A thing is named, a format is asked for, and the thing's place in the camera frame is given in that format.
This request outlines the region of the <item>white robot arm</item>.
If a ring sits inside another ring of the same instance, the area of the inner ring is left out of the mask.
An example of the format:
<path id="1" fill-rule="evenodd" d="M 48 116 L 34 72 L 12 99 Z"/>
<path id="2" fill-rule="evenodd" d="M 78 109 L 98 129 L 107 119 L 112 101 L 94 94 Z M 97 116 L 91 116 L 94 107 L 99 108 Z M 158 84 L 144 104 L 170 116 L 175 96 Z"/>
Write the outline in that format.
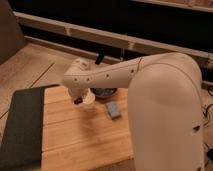
<path id="1" fill-rule="evenodd" d="M 89 88 L 126 88 L 136 171 L 205 171 L 202 76 L 183 53 L 140 57 L 90 70 L 83 59 L 63 84 L 78 104 Z"/>

